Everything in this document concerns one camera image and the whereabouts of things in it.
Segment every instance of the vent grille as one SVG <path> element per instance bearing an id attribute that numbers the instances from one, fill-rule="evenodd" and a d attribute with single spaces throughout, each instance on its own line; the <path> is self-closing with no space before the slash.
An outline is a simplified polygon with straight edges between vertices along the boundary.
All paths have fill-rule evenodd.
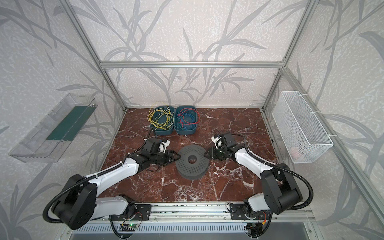
<path id="1" fill-rule="evenodd" d="M 80 233 L 111 233 L 108 223 L 88 223 L 73 231 Z M 225 233 L 244 232 L 244 223 L 142 223 L 135 233 Z"/>

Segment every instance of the white robotic arm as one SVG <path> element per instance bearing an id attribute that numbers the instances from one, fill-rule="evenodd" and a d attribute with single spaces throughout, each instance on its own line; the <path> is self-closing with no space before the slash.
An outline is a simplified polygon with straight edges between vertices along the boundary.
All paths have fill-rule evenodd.
<path id="1" fill-rule="evenodd" d="M 243 137 L 244 145 L 237 144 L 234 135 Z M 244 200 L 246 216 L 251 218 L 261 210 L 271 210 L 275 214 L 280 214 L 287 209 L 305 207 L 312 201 L 313 191 L 302 176 L 290 171 L 286 164 L 268 162 L 254 154 L 248 149 L 245 136 L 227 132 L 214 135 L 211 140 L 215 146 L 207 150 L 205 154 L 207 158 L 222 161 L 231 158 L 251 170 L 262 181 L 263 193 Z M 303 197 L 293 176 L 304 181 L 310 189 L 310 198 L 305 204 L 299 206 L 294 205 L 299 203 Z"/>
<path id="2" fill-rule="evenodd" d="M 76 174 L 65 184 L 62 192 L 53 198 L 43 211 L 47 222 L 64 222 L 75 230 L 89 220 L 107 215 L 123 215 L 126 218 L 134 215 L 135 201 L 127 196 L 97 198 L 103 191 L 121 180 L 133 176 L 151 164 L 165 166 L 180 158 L 174 151 L 167 150 L 169 140 L 163 142 L 156 137 L 145 139 L 145 143 L 126 159 L 100 172 L 85 177 Z M 48 210 L 59 217 L 48 216 Z"/>

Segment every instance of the enclosure wall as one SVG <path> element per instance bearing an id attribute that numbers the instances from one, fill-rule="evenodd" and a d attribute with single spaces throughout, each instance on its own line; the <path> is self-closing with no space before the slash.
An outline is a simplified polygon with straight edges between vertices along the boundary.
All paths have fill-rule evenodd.
<path id="1" fill-rule="evenodd" d="M 101 61 L 281 61 L 307 1 L 70 0 Z M 131 107 L 262 106 L 277 69 L 109 69 Z"/>
<path id="2" fill-rule="evenodd" d="M 383 196 L 384 2 L 320 1 L 289 69 Z M 325 239 L 382 239 L 384 230 L 330 149 L 293 165 L 271 116 L 281 78 L 266 107 L 283 160 L 314 187 L 311 208 Z"/>
<path id="3" fill-rule="evenodd" d="M 74 174 L 101 167 L 122 108 L 57 1 L 0 3 L 0 238 L 55 238 L 43 221 L 48 201 Z M 21 162 L 8 153 L 68 93 L 98 104 L 57 163 Z"/>

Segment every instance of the white wire mesh basket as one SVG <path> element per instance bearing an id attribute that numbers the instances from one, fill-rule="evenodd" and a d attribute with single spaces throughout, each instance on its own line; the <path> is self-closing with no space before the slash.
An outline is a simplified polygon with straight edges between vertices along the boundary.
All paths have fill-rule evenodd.
<path id="1" fill-rule="evenodd" d="M 298 91 L 281 92 L 272 115 L 293 163 L 314 162 L 333 146 Z"/>

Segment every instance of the marble surface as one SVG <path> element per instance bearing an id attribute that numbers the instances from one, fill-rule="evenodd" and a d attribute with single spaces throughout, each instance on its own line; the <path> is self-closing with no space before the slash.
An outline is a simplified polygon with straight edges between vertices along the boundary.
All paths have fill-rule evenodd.
<path id="1" fill-rule="evenodd" d="M 258 108 L 198 108 L 201 122 L 193 135 L 180 136 L 173 131 L 164 138 L 170 140 L 169 149 L 197 144 L 211 146 L 211 136 L 219 132 L 245 134 L 248 147 L 261 157 L 276 162 L 276 155 Z M 128 109 L 120 130 L 108 153 L 103 169 L 121 161 L 143 143 L 149 130 L 148 109 Z M 262 192 L 261 180 L 238 163 L 212 160 L 207 173 L 199 180 L 187 180 L 177 172 L 175 163 L 155 172 L 142 171 L 126 178 L 109 189 L 101 197 L 125 194 L 137 202 L 173 201 L 242 201 Z"/>

